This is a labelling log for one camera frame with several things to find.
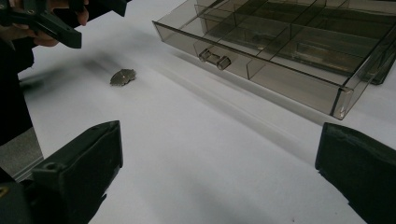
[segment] person's hand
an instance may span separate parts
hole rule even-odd
[[[22,8],[22,0],[9,0],[14,8]],[[88,5],[89,0],[84,0],[84,5]],[[49,10],[53,12],[55,8],[69,8],[67,0],[49,0]],[[89,17],[88,10],[84,8],[82,12],[76,12],[79,24],[86,25]],[[30,36],[34,42],[40,46],[53,47],[59,43],[56,39],[50,37],[42,31],[34,32],[27,25],[13,24],[13,26],[0,26],[0,38],[5,41],[24,38]]]

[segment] drawer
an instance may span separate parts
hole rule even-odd
[[[396,3],[188,0],[153,22],[163,42],[343,119],[396,55]]]

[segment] metal part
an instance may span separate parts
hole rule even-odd
[[[121,69],[110,80],[112,86],[124,86],[136,78],[134,69]]]
[[[30,15],[34,15],[34,14],[35,14],[35,11],[32,10],[32,9],[30,9],[30,10],[27,10],[27,13],[30,14]]]
[[[8,193],[8,187],[0,187],[0,198]]]

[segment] black plastic part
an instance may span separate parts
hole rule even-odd
[[[121,166],[120,123],[91,127],[40,162],[28,185],[0,184],[0,223],[87,224]]]
[[[353,129],[325,123],[315,166],[367,223],[396,223],[394,149]]]
[[[6,182],[13,182],[14,179],[0,167],[0,184]]]
[[[0,223],[33,224],[29,203],[24,197],[23,185],[0,184]]]
[[[121,16],[125,15],[127,2],[125,0],[97,0]],[[65,22],[52,15],[47,9],[45,0],[24,0],[24,11],[14,11],[8,0],[0,0],[0,24],[10,26],[12,23],[29,25],[30,29],[43,31],[59,42],[72,49],[81,48],[81,33],[68,26]],[[69,0],[70,8],[82,11],[83,0]]]
[[[126,10],[126,5],[127,2],[125,0],[96,0],[100,4],[102,4],[104,7],[107,7],[108,9],[111,9],[118,13],[120,16],[125,16],[125,10]]]

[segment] white table surface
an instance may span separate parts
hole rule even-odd
[[[318,142],[332,122],[396,148],[394,68],[333,119],[161,42],[151,21],[182,2],[134,0],[21,73],[44,157],[120,121],[124,166],[91,223],[364,223],[315,169]],[[137,79],[110,86],[121,68]]]

